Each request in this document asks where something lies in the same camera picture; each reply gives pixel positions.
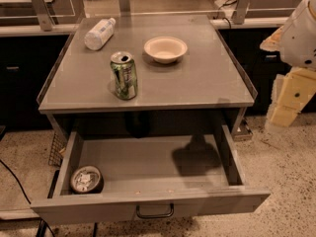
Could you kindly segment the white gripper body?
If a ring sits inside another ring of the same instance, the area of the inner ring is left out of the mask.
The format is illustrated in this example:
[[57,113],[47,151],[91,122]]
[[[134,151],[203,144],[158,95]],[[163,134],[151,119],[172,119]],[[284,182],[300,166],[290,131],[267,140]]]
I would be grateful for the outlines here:
[[260,44],[260,49],[264,51],[279,51],[279,42],[282,35],[282,27],[275,30],[269,37],[264,39]]

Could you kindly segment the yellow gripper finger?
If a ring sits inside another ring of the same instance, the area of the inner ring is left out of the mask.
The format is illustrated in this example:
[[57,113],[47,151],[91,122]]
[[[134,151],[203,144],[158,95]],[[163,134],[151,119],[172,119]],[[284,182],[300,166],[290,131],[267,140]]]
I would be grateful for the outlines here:
[[316,71],[293,67],[283,76],[277,105],[282,109],[283,127],[289,127],[316,94]]
[[269,105],[265,123],[265,129],[268,132],[279,132],[283,128],[282,122],[282,109],[277,105],[278,95],[283,84],[283,75],[278,74],[274,80],[272,93],[271,93],[271,103]]

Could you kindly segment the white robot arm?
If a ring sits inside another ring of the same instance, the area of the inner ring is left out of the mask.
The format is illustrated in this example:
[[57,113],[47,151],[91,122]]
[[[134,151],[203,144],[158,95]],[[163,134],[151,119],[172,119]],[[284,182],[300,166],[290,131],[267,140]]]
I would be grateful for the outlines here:
[[266,129],[281,131],[316,94],[316,0],[302,0],[260,49],[278,51],[280,60],[291,66],[276,76],[267,112]]

